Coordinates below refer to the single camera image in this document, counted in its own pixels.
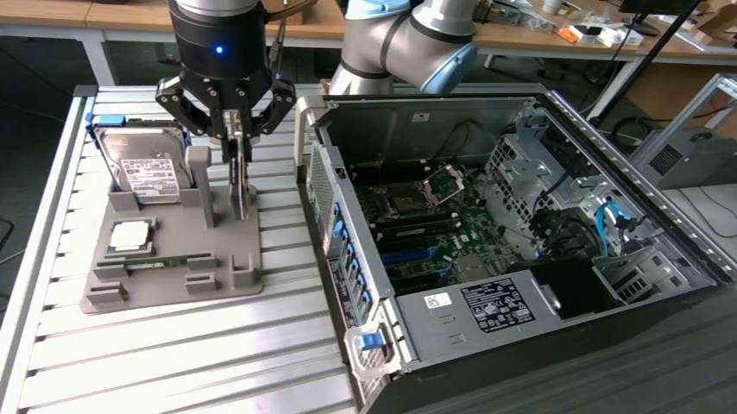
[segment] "orange object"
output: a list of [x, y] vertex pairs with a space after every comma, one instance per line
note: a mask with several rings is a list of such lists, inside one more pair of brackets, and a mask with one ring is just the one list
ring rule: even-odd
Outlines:
[[560, 28], [556, 31], [556, 35], [560, 36], [563, 39], [570, 41], [571, 43], [575, 43], [578, 41], [578, 36], [574, 32], [571, 32], [570, 28]]

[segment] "table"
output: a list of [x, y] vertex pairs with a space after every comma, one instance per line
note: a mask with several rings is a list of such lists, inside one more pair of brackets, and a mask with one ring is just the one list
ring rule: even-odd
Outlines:
[[[299, 87], [316, 94], [319, 86]], [[265, 106], [261, 101], [255, 110]], [[293, 173], [293, 110], [255, 145], [264, 290], [84, 315], [109, 174], [84, 114], [166, 116], [154, 87], [74, 97], [0, 330], [0, 412], [355, 413]], [[209, 145], [208, 138], [194, 138]], [[226, 166], [208, 170], [226, 185]]]
[[[564, 24], [564, 16], [551, 16], [540, 11], [542, 0], [527, 1], [532, 4], [540, 16], [552, 21], [558, 26]], [[614, 22], [619, 22], [623, 17], [630, 16], [620, 14], [615, 11], [614, 6], [599, 0], [568, 0], [567, 2], [583, 10], [596, 11], [598, 13], [608, 7], [608, 15]], [[666, 25], [659, 23], [656, 21], [655, 26], [658, 26], [662, 33], [666, 30]], [[572, 45], [555, 34], [531, 31], [524, 27], [510, 28], [498, 24], [476, 24], [476, 32], [472, 39], [480, 47], [480, 53], [487, 55], [485, 66], [491, 64], [495, 55], [576, 60], [611, 60], [615, 52], [615, 48], [604, 47], [600, 44]], [[642, 62], [648, 50], [655, 45], [656, 39], [658, 37], [644, 37], [639, 46], [622, 47], [615, 60], [624, 62], [624, 64], [611, 84], [604, 89], [600, 99], [587, 115], [588, 118], [599, 115], [616, 91], [632, 75], [634, 69]], [[655, 58], [655, 62], [737, 66], [737, 56], [702, 53], [684, 41], [672, 38]]]
[[[540, 13], [542, 0], [528, 0]], [[599, 0], [570, 0], [586, 10], [603, 10], [607, 3]], [[555, 24], [564, 17], [546, 16]], [[620, 19], [618, 12], [612, 20]], [[289, 47], [340, 48], [345, 21], [332, 0], [320, 0], [305, 12], [305, 22], [287, 26], [285, 45]], [[276, 25], [265, 28], [267, 41], [272, 41]], [[0, 0], [0, 35], [53, 37], [81, 42], [92, 71], [100, 85], [114, 85], [105, 41], [145, 41], [172, 43], [172, 25], [164, 0], [130, 0], [125, 5], [92, 3], [88, 0]], [[495, 55], [528, 56], [576, 60], [610, 60], [614, 49], [600, 45], [571, 45], [556, 35], [534, 32], [526, 27], [476, 24], [473, 40], [485, 54], [485, 65]], [[638, 47], [623, 47], [616, 60], [624, 62], [610, 86], [600, 95], [588, 117], [596, 116], [636, 65], [655, 43], [646, 38]], [[655, 62], [692, 65], [737, 66], [737, 56], [699, 52], [679, 39], [671, 39]]]

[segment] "hard drive label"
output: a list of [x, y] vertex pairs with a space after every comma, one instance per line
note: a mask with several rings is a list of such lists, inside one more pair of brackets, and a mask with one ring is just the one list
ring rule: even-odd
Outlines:
[[534, 315], [511, 279], [460, 289], [479, 328], [487, 334], [534, 321]]
[[121, 160], [121, 165], [129, 188], [137, 197], [178, 195], [180, 186], [176, 182], [172, 160]]

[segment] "blue cable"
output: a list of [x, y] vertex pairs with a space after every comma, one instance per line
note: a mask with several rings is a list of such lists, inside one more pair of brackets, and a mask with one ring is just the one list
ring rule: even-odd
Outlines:
[[623, 217], [630, 220], [631, 216], [622, 212], [619, 205], [614, 201], [606, 201], [598, 208], [594, 215], [596, 221], [596, 231], [598, 236], [600, 237], [600, 244], [603, 245], [603, 256], [608, 256], [608, 245], [607, 245], [607, 234], [603, 231], [603, 213], [606, 209], [610, 209], [615, 217]]

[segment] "black pole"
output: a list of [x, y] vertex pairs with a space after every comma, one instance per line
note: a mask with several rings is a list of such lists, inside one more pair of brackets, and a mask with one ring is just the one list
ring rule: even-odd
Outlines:
[[647, 55], [644, 56], [644, 59], [642, 59], [642, 62], [638, 64], [636, 69], [634, 69], [632, 74], [623, 82], [622, 87], [619, 88], [619, 91], [616, 91], [616, 94], [611, 97], [611, 100], [607, 103], [607, 106], [604, 106], [603, 110], [600, 111], [600, 114], [598, 116], [592, 117], [590, 119], [590, 124], [595, 127], [600, 125], [604, 118], [608, 115], [608, 112], [611, 112], [611, 109], [616, 106], [619, 101], [623, 98], [623, 94], [628, 91], [628, 89], [632, 87], [634, 82], [636, 82], [636, 78], [642, 75], [644, 70], [647, 69], [648, 64], [652, 62], [652, 59], [659, 54], [659, 51], [662, 50], [663, 46], [666, 45], [667, 41], [670, 41], [670, 38], [674, 36], [675, 32], [680, 28], [680, 25], [688, 19], [691, 16], [692, 10], [698, 7], [700, 3], [700, 0], [692, 0], [690, 2], [690, 5], [686, 10], [682, 11], [682, 13], [675, 17], [675, 20], [670, 27], [667, 28], [666, 32], [662, 36], [659, 36], [659, 39], [656, 40], [655, 46], [650, 49]]

